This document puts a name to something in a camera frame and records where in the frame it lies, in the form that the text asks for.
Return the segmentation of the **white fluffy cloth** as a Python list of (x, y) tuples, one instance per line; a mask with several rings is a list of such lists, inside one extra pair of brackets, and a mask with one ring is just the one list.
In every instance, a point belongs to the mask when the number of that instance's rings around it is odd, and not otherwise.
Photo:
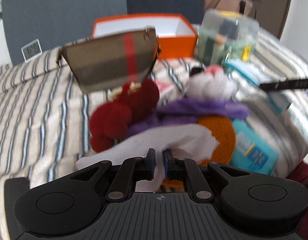
[(155, 192), (165, 178), (163, 151), (172, 150), (176, 158), (189, 158), (202, 163), (209, 159), (219, 145), (211, 131), (198, 124), (163, 126), (148, 129), (129, 137), (123, 142), (104, 152), (83, 157), (76, 162), (78, 170), (102, 160), (109, 160), (113, 165), (120, 165), (124, 160), (133, 157), (145, 157), (150, 148), (156, 152), (155, 175), (151, 181), (142, 179), (136, 184), (138, 192)]

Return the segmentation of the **red fluffy towel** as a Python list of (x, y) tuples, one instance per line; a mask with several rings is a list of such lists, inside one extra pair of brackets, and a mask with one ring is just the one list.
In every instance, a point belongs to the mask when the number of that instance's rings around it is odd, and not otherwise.
[(93, 151), (103, 152), (110, 149), (116, 140), (124, 139), (129, 127), (151, 115), (158, 100), (159, 89), (151, 79), (142, 83), (125, 83), (112, 101), (100, 105), (90, 117)]

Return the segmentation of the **blue wet wipes pack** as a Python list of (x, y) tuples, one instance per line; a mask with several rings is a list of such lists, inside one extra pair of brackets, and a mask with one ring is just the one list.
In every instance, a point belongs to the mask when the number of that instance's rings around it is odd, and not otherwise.
[(244, 170), (272, 175), (279, 154), (242, 120), (233, 120), (236, 146), (230, 165)]

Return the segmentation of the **white plush toy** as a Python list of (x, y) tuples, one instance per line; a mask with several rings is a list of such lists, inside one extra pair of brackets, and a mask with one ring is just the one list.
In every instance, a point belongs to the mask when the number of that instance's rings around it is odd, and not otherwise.
[(238, 91), (238, 86), (224, 73), (223, 68), (212, 64), (205, 69), (193, 67), (185, 85), (188, 98), (204, 100), (229, 100)]

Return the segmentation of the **white face mask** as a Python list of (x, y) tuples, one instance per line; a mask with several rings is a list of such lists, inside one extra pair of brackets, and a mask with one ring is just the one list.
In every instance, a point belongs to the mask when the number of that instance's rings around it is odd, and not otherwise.
[[(223, 61), (223, 65), (228, 70), (237, 71), (241, 76), (243, 76), (243, 78), (255, 87), (259, 87), (261, 83), (271, 81), (270, 77), (265, 75), (260, 69), (251, 63), (243, 62), (238, 59), (231, 59)], [(281, 92), (267, 92), (267, 94), (277, 114), (281, 114), (289, 109), (291, 101)]]

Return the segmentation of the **orange knitted item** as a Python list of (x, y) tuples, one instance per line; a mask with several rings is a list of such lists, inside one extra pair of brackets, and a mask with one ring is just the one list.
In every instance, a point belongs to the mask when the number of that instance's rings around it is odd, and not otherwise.
[[(232, 125), (232, 121), (220, 115), (204, 115), (201, 116), (198, 121), (198, 125), (204, 126), (211, 131), (211, 135), (219, 142), (211, 157), (205, 157), (202, 161), (197, 162), (199, 166), (207, 166), (211, 161), (215, 161), (222, 164), (229, 164), (232, 159), (234, 149), (236, 146), (236, 135)], [(189, 153), (197, 154), (198, 150), (185, 150), (172, 148), (174, 157), (185, 157), (194, 160), (194, 157), (190, 157)], [(162, 187), (175, 189), (175, 191), (183, 191), (183, 183), (176, 180), (163, 180)]]

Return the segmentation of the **purple fluffy cloth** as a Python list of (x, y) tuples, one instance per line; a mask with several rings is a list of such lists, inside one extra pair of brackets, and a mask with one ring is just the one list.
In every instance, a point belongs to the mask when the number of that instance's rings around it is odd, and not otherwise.
[(145, 120), (132, 125), (126, 137), (142, 133), (148, 129), (194, 124), (201, 116), (219, 115), (230, 119), (246, 119), (250, 110), (242, 103), (232, 100), (190, 99), (181, 98), (159, 106)]

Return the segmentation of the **pink tissue pack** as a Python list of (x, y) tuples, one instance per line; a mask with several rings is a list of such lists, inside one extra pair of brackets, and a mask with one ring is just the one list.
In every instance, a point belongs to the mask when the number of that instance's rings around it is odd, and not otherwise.
[(159, 90), (159, 99), (170, 99), (175, 93), (175, 86), (172, 83), (165, 81), (155, 81)]

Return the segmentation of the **dark brown door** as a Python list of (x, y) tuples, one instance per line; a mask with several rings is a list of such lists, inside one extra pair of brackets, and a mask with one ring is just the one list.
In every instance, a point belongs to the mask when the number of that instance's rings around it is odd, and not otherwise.
[(291, 0), (252, 0), (255, 8), (250, 12), (259, 25), (277, 38), (281, 38)]

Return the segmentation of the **clear plastic storage box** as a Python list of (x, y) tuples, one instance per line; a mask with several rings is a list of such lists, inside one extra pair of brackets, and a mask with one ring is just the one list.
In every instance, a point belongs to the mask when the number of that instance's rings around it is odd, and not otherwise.
[(258, 31), (259, 23), (253, 18), (208, 9), (198, 28), (197, 57), (205, 66), (231, 59), (249, 61), (257, 44)]

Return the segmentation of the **striped bed sheet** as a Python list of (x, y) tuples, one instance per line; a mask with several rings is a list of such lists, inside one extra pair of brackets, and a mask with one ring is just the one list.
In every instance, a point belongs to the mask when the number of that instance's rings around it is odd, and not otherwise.
[[(291, 105), (280, 115), (268, 96), (236, 70), (235, 99), (251, 112), (247, 123), (279, 153), (274, 174), (286, 177), (308, 153), (308, 94), (284, 92)], [(60, 48), (17, 66), (0, 66), (0, 238), (9, 239), (4, 185), (24, 177), (38, 186), (74, 171), (91, 151), (88, 131), (92, 111), (110, 91), (82, 94)]]

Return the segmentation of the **brown striped canvas pouch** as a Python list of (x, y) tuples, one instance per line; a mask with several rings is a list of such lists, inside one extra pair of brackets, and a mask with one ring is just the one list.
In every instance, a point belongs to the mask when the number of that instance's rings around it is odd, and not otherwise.
[(68, 45), (61, 55), (87, 94), (143, 82), (160, 54), (153, 26)]

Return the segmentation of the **orange cardboard box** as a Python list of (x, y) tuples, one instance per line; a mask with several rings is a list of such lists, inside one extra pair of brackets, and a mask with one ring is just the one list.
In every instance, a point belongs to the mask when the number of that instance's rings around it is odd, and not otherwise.
[(191, 58), (197, 43), (197, 32), (180, 14), (129, 14), (95, 20), (92, 38), (153, 27), (158, 36), (162, 60)]

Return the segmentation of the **white digital clock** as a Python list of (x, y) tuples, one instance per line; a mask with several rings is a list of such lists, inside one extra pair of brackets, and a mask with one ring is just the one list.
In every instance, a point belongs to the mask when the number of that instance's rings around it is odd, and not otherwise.
[(21, 48), (25, 62), (29, 62), (42, 55), (42, 48), (38, 39), (33, 40)]

